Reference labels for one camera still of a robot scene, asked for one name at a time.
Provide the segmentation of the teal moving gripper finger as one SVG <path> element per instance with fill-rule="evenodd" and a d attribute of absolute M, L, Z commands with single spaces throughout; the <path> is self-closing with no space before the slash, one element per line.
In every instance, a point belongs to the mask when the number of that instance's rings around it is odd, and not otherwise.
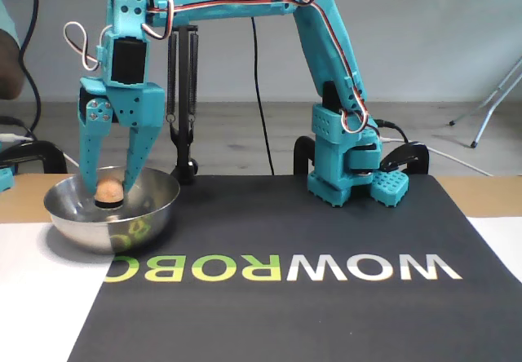
<path fill-rule="evenodd" d="M 78 114 L 80 139 L 80 171 L 89 193 L 95 193 L 97 168 L 104 138 L 109 135 L 113 120 L 111 104 L 103 98 L 87 102 L 86 111 Z"/>

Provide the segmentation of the teal fixed gripper finger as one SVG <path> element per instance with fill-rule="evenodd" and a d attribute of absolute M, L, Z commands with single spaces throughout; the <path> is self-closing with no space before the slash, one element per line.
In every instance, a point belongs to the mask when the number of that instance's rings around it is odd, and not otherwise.
<path fill-rule="evenodd" d="M 159 134 L 159 126 L 131 127 L 123 181 L 124 192 L 129 192 L 134 186 Z"/>

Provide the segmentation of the teal gripper body with servo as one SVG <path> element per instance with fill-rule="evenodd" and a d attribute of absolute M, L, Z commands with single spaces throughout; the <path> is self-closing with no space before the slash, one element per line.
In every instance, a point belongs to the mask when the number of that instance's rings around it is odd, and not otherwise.
<path fill-rule="evenodd" d="M 106 86 L 101 78 L 82 78 L 80 84 L 78 116 L 85 126 L 99 128 L 111 121 L 130 128 L 162 126 L 165 91 L 160 86 Z"/>

